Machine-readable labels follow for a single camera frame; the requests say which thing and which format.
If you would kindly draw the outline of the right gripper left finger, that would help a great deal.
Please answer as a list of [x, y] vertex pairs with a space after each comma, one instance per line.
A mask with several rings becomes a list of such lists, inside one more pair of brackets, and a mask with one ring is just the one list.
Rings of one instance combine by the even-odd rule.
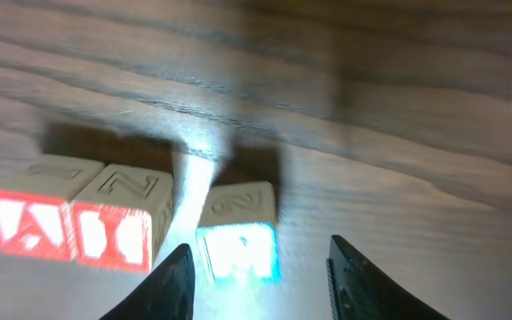
[[194, 297], [192, 251], [180, 244], [100, 320], [192, 320]]

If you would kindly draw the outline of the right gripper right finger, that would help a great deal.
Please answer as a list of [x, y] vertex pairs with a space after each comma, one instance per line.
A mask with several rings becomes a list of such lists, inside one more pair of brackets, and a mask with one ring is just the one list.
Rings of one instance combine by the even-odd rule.
[[333, 320], [446, 320], [342, 236], [331, 237], [326, 266]]

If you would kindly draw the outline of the red I block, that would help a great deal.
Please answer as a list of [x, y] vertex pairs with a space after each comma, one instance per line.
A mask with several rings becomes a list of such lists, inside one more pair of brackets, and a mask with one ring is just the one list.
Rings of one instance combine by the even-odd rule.
[[106, 166], [71, 202], [76, 262], [148, 273], [172, 222], [173, 176], [134, 166]]

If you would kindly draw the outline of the blue 2 block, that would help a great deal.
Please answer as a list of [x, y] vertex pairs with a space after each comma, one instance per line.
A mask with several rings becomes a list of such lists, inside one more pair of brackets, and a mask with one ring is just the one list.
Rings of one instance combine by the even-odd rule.
[[276, 283], [281, 278], [273, 185], [219, 185], [205, 199], [196, 242], [211, 284]]

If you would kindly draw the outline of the red A block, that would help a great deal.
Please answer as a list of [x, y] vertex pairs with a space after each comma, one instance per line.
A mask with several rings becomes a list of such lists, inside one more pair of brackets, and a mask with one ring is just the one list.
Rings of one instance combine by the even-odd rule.
[[77, 244], [70, 203], [104, 167], [43, 154], [0, 180], [0, 253], [72, 261]]

